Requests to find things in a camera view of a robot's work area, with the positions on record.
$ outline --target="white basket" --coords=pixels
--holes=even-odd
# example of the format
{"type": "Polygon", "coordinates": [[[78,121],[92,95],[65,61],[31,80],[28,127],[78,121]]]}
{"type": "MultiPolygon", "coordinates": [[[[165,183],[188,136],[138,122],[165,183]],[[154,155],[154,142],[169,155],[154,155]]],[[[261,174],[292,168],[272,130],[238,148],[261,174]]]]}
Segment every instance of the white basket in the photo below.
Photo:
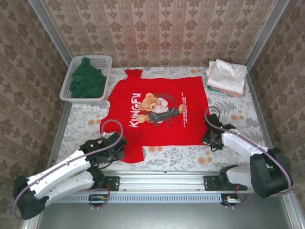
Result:
{"type": "Polygon", "coordinates": [[[111,70],[112,57],[102,55],[90,55],[90,56],[75,56],[70,63],[65,80],[61,87],[61,93],[59,95],[61,100],[69,101],[73,104],[100,104],[104,101],[106,91],[108,87],[109,75],[111,70]],[[106,77],[106,83],[104,93],[100,98],[72,98],[72,92],[70,91],[70,85],[73,80],[72,74],[80,66],[81,60],[87,57],[90,59],[90,65],[96,69],[101,69],[103,76],[106,77]]]}

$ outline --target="folded clothes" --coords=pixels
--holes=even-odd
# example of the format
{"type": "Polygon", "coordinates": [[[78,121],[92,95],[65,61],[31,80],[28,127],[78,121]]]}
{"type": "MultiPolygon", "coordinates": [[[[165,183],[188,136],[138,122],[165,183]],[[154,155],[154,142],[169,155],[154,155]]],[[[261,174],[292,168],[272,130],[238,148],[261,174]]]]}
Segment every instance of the folded clothes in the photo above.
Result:
{"type": "Polygon", "coordinates": [[[82,59],[72,78],[70,85],[72,98],[99,98],[103,95],[106,77],[102,75],[101,69],[90,65],[89,58],[82,59]]]}
{"type": "Polygon", "coordinates": [[[207,84],[213,89],[236,97],[243,96],[246,66],[217,59],[209,61],[209,68],[205,72],[208,76],[207,84]]]}

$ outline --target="gray floor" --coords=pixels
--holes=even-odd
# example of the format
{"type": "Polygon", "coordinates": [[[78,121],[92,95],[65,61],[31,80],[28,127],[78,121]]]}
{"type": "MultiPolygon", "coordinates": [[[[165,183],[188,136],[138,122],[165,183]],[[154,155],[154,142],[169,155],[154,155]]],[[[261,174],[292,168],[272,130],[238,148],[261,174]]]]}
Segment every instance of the gray floor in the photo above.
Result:
{"type": "Polygon", "coordinates": [[[39,229],[289,229],[280,196],[257,196],[243,206],[220,204],[52,204],[42,213],[39,229]]]}

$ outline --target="teddy bear print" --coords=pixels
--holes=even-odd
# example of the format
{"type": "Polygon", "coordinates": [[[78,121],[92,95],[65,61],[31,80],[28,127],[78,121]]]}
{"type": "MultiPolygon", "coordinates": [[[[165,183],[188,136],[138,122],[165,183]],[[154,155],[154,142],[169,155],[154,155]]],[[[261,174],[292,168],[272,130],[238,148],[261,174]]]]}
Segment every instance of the teddy bear print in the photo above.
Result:
{"type": "Polygon", "coordinates": [[[139,104],[141,111],[148,111],[149,114],[140,114],[138,121],[162,123],[163,120],[178,116],[184,112],[184,105],[178,108],[169,108],[168,102],[163,98],[156,98],[152,93],[147,93],[142,103],[139,104]]]}

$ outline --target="folded white cloth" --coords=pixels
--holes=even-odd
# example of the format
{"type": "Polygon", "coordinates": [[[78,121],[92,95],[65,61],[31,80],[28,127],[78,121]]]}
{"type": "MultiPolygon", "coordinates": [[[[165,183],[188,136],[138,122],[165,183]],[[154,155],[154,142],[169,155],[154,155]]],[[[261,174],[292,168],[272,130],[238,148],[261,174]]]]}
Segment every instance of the folded white cloth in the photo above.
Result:
{"type": "Polygon", "coordinates": [[[208,85],[239,94],[244,93],[244,78],[248,72],[245,65],[216,59],[209,61],[209,68],[205,72],[208,76],[208,85]]]}

